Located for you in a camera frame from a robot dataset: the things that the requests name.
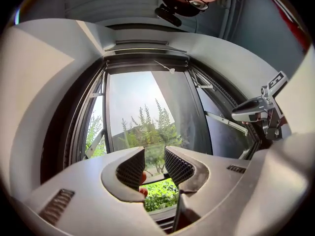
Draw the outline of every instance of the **window pane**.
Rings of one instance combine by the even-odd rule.
[[[111,75],[109,113],[114,151],[144,146],[147,177],[165,173],[165,146],[196,151],[203,146],[195,101],[183,72]]]
[[[215,103],[201,88],[197,88],[197,91],[205,111],[217,116],[222,115]],[[209,116],[206,118],[211,135],[213,155],[239,158],[244,151],[252,146],[252,139],[246,137],[244,133]]]
[[[95,138],[100,133],[100,131],[103,129],[103,114],[102,114],[102,111],[103,111],[102,101],[103,100],[102,98],[103,96],[99,96],[95,100],[95,104],[94,104],[90,122],[89,122],[87,137],[86,137],[85,152],[91,146],[92,142],[95,140]],[[102,156],[105,154],[106,154],[106,146],[105,146],[105,140],[103,136],[99,144],[97,145],[92,157]]]

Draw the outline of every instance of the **dark gray wall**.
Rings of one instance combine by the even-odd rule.
[[[271,0],[245,0],[232,42],[268,62],[289,78],[304,58],[302,46]]]

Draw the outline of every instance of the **light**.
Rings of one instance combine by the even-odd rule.
[[[18,9],[15,13],[15,17],[14,17],[14,24],[18,25],[20,22],[20,9]]]

